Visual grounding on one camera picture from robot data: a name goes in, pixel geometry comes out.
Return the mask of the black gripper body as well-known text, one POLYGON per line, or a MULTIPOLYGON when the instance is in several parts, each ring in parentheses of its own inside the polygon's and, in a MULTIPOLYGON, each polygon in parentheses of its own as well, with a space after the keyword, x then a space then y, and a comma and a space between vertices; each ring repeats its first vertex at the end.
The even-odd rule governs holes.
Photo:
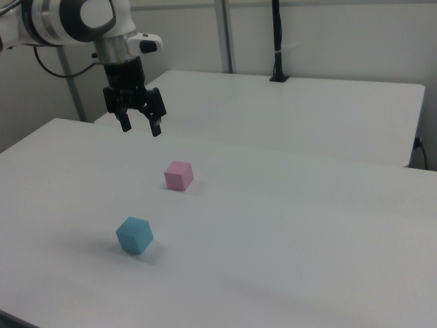
POLYGON ((146 104, 145 74, 140 57, 116 64, 104 64, 109 86, 103 89, 108 107, 143 107, 146 104))

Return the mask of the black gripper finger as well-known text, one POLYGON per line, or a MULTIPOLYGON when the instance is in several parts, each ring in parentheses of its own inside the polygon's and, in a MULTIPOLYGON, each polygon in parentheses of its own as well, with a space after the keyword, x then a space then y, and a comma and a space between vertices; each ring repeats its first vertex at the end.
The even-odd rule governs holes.
POLYGON ((157 87, 144 91, 143 104, 139 107, 139 112, 149 120, 152 136, 159 136, 162 117, 167 114, 167 110, 157 87))
POLYGON ((112 87, 105 87, 103 94, 107 112, 115 115, 124 132, 129 131, 132 127, 127 114, 128 108, 121 91, 112 87))

